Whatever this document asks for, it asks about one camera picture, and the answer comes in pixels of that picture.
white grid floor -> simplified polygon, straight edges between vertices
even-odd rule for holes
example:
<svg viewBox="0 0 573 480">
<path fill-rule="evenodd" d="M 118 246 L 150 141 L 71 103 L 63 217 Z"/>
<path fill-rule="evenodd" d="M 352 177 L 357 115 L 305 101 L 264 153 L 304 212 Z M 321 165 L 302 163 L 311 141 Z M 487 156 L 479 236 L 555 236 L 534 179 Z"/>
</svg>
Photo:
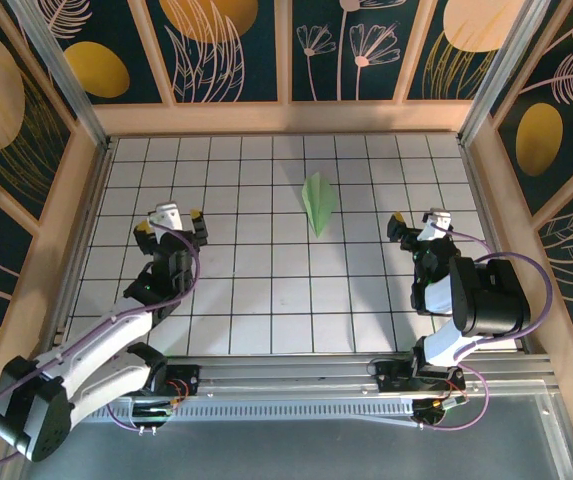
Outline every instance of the white grid floor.
<svg viewBox="0 0 573 480">
<path fill-rule="evenodd" d="M 412 260 L 387 242 L 386 224 L 399 210 L 421 227 L 425 210 L 445 207 L 457 230 L 483 237 L 459 155 L 449 134 L 121 139 L 66 336 L 137 276 L 149 259 L 132 229 L 175 200 L 182 212 L 203 209 L 209 245 L 195 294 L 146 337 L 162 353 L 408 350 L 445 320 L 412 311 Z M 316 172 L 339 196 L 319 238 L 301 200 Z"/>
</svg>

green paper origami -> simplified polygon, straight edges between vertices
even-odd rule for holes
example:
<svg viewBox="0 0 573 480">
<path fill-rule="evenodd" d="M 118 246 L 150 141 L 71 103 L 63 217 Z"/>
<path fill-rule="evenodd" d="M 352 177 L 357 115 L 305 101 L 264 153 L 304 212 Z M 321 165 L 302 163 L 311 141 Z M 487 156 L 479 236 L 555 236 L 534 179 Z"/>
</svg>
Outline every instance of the green paper origami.
<svg viewBox="0 0 573 480">
<path fill-rule="evenodd" d="M 316 173 L 304 182 L 302 198 L 306 206 L 308 221 L 315 235 L 319 237 L 337 207 L 337 194 L 328 180 Z"/>
</svg>

origami leaf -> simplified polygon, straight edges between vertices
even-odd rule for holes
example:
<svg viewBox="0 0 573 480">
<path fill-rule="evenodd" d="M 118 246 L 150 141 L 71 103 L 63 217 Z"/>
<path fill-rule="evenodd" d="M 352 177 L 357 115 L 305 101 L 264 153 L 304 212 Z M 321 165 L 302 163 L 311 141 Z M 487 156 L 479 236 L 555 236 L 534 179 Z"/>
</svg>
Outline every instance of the origami leaf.
<svg viewBox="0 0 573 480">
<path fill-rule="evenodd" d="M 316 173 L 304 182 L 302 198 L 306 206 L 308 221 L 315 235 L 319 237 L 337 207 L 337 194 L 328 180 Z"/>
</svg>

